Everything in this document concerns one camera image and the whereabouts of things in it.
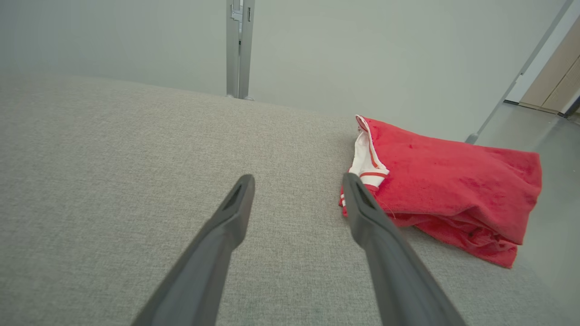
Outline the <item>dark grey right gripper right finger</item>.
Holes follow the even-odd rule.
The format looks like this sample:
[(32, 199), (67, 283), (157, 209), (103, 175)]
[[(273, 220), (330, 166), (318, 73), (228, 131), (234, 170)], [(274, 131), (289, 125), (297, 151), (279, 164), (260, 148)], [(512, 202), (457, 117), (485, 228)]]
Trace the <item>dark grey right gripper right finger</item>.
[(361, 179), (343, 176), (347, 219), (364, 250), (384, 326), (464, 326), (465, 321)]

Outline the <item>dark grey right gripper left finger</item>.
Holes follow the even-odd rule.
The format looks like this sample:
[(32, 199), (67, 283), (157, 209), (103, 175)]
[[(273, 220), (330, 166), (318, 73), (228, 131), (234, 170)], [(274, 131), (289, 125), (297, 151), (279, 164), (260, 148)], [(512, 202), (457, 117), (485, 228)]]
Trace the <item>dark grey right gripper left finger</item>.
[(137, 314), (134, 326), (213, 326), (232, 252), (244, 241), (255, 179), (243, 175)]

